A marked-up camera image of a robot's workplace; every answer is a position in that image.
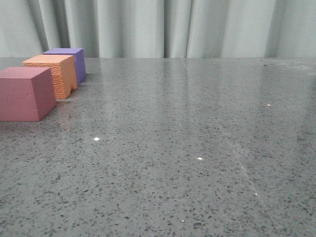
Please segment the orange foam block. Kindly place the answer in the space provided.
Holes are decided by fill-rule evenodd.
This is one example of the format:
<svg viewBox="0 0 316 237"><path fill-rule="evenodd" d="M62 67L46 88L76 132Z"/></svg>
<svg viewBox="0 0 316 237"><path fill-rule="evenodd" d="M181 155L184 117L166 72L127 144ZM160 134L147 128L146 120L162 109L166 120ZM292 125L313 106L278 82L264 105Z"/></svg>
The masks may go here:
<svg viewBox="0 0 316 237"><path fill-rule="evenodd" d="M78 87L72 55L37 55L23 62L24 67L50 67L56 99L66 99Z"/></svg>

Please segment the purple foam block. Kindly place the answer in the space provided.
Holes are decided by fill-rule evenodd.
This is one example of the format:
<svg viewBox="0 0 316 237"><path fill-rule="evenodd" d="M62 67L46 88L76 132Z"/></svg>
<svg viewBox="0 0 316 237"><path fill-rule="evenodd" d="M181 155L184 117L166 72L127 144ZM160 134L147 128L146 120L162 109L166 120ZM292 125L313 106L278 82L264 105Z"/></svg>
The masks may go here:
<svg viewBox="0 0 316 237"><path fill-rule="evenodd" d="M83 48L53 48L44 52L43 54L74 56L77 84L81 84L86 78L85 57Z"/></svg>

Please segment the pale green curtain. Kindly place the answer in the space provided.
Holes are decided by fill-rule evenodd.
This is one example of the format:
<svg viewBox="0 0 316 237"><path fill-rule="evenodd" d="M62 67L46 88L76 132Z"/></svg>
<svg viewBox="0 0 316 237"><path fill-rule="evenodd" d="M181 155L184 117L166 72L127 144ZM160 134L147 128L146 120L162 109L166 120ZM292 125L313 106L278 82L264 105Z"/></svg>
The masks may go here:
<svg viewBox="0 0 316 237"><path fill-rule="evenodd" d="M0 54L315 57L313 0L3 0Z"/></svg>

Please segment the red foam block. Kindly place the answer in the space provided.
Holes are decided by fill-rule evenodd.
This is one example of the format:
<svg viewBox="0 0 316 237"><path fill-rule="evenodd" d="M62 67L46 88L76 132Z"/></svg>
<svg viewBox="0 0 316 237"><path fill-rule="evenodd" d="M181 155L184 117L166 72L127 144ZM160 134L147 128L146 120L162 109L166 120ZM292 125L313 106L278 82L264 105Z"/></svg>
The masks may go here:
<svg viewBox="0 0 316 237"><path fill-rule="evenodd" d="M50 68L9 67L1 70L1 121L40 121L55 106Z"/></svg>

